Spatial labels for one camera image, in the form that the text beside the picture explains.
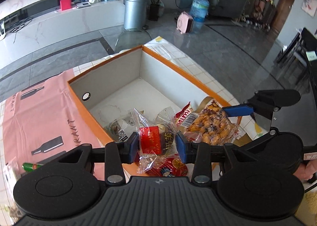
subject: red box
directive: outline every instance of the red box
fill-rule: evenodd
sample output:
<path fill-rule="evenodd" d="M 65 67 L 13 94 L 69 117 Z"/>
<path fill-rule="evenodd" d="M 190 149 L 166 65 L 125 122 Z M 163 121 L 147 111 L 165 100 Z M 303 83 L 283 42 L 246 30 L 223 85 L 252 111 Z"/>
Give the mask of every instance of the red box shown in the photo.
<path fill-rule="evenodd" d="M 68 10 L 72 8 L 72 0 L 60 0 L 61 10 Z"/>

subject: sticky note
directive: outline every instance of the sticky note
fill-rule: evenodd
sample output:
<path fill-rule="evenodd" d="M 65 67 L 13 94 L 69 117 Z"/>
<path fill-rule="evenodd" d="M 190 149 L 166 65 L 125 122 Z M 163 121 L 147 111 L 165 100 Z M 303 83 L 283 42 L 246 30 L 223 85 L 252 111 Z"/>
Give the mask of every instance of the sticky note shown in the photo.
<path fill-rule="evenodd" d="M 316 56 L 315 51 L 307 51 L 306 55 L 307 55 L 307 58 L 309 61 L 317 60 L 317 56 Z"/>

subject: red label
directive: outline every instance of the red label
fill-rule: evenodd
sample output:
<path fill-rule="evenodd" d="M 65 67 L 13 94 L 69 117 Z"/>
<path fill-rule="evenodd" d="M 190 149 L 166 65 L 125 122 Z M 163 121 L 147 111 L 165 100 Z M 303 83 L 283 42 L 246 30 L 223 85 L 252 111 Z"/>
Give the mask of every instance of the red label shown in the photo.
<path fill-rule="evenodd" d="M 158 126 L 140 128 L 140 139 L 143 153 L 157 155 L 162 153 Z"/>

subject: trash can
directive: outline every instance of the trash can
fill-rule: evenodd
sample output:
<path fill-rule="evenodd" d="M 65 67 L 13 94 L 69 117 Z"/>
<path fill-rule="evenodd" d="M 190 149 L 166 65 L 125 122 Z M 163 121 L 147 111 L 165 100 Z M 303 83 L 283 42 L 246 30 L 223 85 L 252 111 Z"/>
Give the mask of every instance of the trash can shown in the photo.
<path fill-rule="evenodd" d="M 146 20 L 147 0 L 124 0 L 124 29 L 142 29 Z"/>

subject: plant pot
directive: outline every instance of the plant pot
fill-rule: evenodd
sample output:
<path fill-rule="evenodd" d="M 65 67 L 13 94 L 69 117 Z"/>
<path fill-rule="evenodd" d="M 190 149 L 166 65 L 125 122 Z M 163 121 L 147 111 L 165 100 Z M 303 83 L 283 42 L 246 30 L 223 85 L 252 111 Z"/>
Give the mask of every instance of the plant pot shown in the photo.
<path fill-rule="evenodd" d="M 149 20 L 150 21 L 158 21 L 159 8 L 160 8 L 160 5 L 158 5 L 158 4 L 151 4 L 150 5 L 150 12 L 149 12 Z"/>

